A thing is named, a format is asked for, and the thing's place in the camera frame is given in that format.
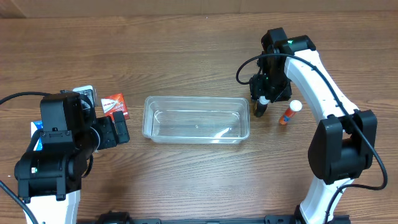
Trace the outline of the dark bottle white cap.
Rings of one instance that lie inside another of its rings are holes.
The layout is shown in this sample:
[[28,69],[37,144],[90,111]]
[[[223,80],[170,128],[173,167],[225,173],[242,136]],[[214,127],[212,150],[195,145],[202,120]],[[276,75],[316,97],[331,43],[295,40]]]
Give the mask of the dark bottle white cap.
[[266,99],[265,96],[260,96],[259,99],[256,101],[255,105],[254,105],[254,115],[257,118],[260,118],[261,116],[264,115],[268,104],[269,104],[269,100]]

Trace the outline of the red medicine box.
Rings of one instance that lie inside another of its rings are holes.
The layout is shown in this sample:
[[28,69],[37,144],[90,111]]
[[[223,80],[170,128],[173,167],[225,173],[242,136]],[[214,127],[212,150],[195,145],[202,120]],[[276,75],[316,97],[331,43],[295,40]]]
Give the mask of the red medicine box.
[[122,93],[106,96],[101,99],[101,105],[105,116],[110,116],[114,120],[113,113],[122,111],[124,118],[129,119],[129,113]]

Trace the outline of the orange tube white cap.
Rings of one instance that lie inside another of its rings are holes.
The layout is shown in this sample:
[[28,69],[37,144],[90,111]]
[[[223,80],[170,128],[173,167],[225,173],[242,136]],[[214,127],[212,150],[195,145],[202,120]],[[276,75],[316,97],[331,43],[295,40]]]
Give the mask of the orange tube white cap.
[[279,118],[279,123],[282,125],[287,124],[294,117],[294,115],[298,113],[301,109],[302,109],[302,103],[299,100],[292,100],[289,103],[289,107]]

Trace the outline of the white medicine box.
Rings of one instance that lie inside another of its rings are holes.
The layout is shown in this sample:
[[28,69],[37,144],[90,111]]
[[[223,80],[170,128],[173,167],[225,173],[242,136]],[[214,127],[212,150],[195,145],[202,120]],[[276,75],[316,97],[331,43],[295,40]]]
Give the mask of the white medicine box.
[[89,98],[89,100],[91,101],[91,104],[94,107],[96,106],[96,101],[97,101],[96,89],[92,85],[76,87],[72,91],[86,95]]

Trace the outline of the blue VapoDrops box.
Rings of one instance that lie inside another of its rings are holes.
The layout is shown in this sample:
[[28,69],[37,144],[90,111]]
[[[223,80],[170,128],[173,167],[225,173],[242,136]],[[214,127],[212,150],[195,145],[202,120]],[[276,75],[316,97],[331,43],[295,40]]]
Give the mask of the blue VapoDrops box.
[[30,135],[31,135],[31,140],[33,140],[34,151],[41,151],[43,146],[42,146],[42,140],[40,137],[40,132],[43,128],[43,122],[42,121],[32,121],[30,123]]

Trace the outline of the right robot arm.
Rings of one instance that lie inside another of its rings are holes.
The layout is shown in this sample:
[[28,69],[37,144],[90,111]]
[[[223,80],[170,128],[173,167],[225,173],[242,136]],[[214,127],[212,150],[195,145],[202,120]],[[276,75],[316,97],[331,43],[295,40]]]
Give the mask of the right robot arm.
[[289,38],[283,28],[267,31],[262,53],[255,57],[260,71],[249,81],[254,114],[267,105],[287,101],[294,83],[309,105],[317,129],[308,148],[314,178],[305,199],[292,215],[268,215],[266,223],[350,223],[349,216],[334,216],[341,196],[370,168],[374,157],[377,119],[361,111],[334,83],[306,35]]

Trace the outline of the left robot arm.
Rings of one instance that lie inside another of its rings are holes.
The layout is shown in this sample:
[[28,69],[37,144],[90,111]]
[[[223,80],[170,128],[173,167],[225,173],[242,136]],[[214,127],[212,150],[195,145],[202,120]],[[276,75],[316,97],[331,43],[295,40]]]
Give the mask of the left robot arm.
[[18,196],[32,223],[76,223],[82,180],[96,150],[130,140],[123,112],[97,118],[87,96],[49,94],[40,102],[43,127],[31,138],[14,176]]

